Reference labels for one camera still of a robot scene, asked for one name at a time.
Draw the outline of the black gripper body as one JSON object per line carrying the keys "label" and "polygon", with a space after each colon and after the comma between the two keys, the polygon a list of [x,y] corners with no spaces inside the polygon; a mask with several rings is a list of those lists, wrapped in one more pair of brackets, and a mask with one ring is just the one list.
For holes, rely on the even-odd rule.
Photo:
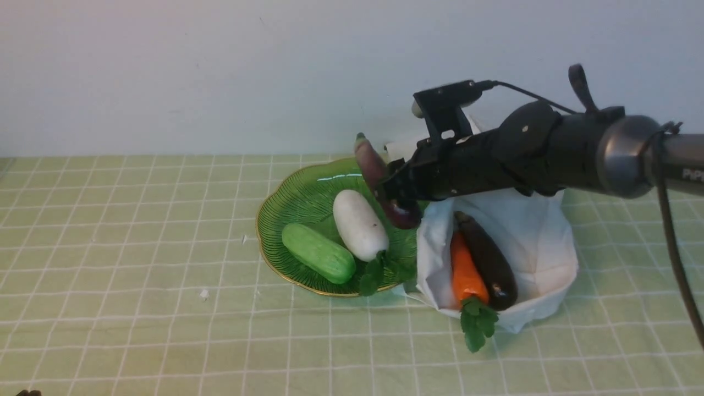
{"label": "black gripper body", "polygon": [[419,201],[517,188],[518,136],[493,129],[438,146],[419,146],[410,156],[387,162],[390,177],[382,182],[388,193]]}

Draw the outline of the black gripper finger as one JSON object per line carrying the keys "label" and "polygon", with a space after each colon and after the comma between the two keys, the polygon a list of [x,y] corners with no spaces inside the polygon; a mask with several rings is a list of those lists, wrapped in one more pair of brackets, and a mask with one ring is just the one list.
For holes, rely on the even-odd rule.
{"label": "black gripper finger", "polygon": [[385,187],[379,188],[379,204],[382,210],[395,216],[420,216],[421,208],[417,200],[398,196],[395,190],[387,192]]}

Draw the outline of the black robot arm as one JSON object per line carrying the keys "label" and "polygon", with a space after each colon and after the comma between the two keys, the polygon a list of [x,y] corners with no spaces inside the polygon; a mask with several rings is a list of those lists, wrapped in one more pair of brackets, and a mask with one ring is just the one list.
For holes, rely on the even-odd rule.
{"label": "black robot arm", "polygon": [[365,174],[394,215],[417,213],[419,201],[509,189],[525,196],[574,189],[635,199],[664,187],[702,195],[702,135],[626,115],[621,106],[565,115],[533,101],[479,133],[460,108],[431,111],[424,120],[429,138],[409,160]]}

